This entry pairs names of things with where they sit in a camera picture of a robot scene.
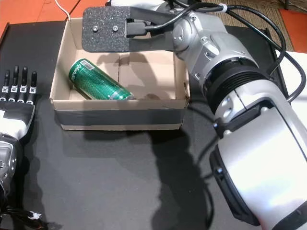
cable tie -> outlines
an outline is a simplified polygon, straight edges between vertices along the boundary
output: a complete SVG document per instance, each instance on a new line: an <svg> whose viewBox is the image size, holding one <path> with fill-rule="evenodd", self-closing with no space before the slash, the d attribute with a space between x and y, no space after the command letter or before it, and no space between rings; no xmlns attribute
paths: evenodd
<svg viewBox="0 0 307 230"><path fill-rule="evenodd" d="M223 7L223 9L221 11L219 11L219 12L225 13L227 11L227 5L226 4L220 3L219 6Z"/></svg>
<svg viewBox="0 0 307 230"><path fill-rule="evenodd" d="M32 217L28 217L29 219L39 219L39 217L42 215L42 214L39 214L39 213L36 213L34 211L30 211L33 216Z"/></svg>

screw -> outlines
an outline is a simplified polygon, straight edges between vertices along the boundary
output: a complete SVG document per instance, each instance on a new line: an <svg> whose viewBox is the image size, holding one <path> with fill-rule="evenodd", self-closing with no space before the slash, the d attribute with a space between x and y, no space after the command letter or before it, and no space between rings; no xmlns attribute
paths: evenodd
<svg viewBox="0 0 307 230"><path fill-rule="evenodd" d="M118 26L117 26L117 25L113 26L112 30L113 30L114 32L117 32Z"/></svg>
<svg viewBox="0 0 307 230"><path fill-rule="evenodd" d="M221 174L221 173L223 172L223 170L222 170L221 167L219 167L219 168L217 168L217 169L215 169L215 170L216 170L216 172L217 172L218 174Z"/></svg>
<svg viewBox="0 0 307 230"><path fill-rule="evenodd" d="M98 31L98 26L94 25L93 26L93 32L96 33Z"/></svg>

black robotic finger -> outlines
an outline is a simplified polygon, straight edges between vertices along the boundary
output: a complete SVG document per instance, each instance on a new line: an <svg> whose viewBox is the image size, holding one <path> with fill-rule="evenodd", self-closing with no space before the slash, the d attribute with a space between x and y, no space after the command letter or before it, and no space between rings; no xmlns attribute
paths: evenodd
<svg viewBox="0 0 307 230"><path fill-rule="evenodd" d="M13 83L11 87L11 92L9 96L9 102L15 102L18 92L18 74L19 74L19 67L15 66L13 72Z"/></svg>
<svg viewBox="0 0 307 230"><path fill-rule="evenodd" d="M4 83L0 94L0 101L7 101L9 98L10 71L7 70L4 76Z"/></svg>
<svg viewBox="0 0 307 230"><path fill-rule="evenodd" d="M37 85L37 72L33 71L31 76L31 85L27 98L28 104L34 104L36 100L36 85Z"/></svg>
<svg viewBox="0 0 307 230"><path fill-rule="evenodd" d="M18 95L18 100L17 102L25 102L25 96L27 93L27 80L28 80L28 67L25 66L23 68L23 72L22 72L22 78L21 78L21 87L19 90L19 95Z"/></svg>

black tape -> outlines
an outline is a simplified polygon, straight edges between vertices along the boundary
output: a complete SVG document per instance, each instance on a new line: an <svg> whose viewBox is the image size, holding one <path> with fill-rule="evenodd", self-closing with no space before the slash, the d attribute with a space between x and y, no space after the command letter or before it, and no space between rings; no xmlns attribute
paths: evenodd
<svg viewBox="0 0 307 230"><path fill-rule="evenodd" d="M185 109L148 109L148 110L56 110L62 125L157 125L180 124Z"/></svg>

white cable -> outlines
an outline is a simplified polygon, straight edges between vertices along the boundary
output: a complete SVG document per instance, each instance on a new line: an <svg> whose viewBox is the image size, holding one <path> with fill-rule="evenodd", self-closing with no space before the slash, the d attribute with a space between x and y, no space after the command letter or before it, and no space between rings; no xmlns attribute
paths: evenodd
<svg viewBox="0 0 307 230"><path fill-rule="evenodd" d="M223 7L223 9L219 12L225 13L227 11L227 5L226 4L220 3L219 6Z"/></svg>
<svg viewBox="0 0 307 230"><path fill-rule="evenodd" d="M68 21L70 21L70 20L71 20L71 16L69 15L69 13L68 13L63 7L61 7L61 5L58 3L58 0L54 0L54 1L56 2L56 5L57 5L64 13L67 14L67 16L68 16Z"/></svg>

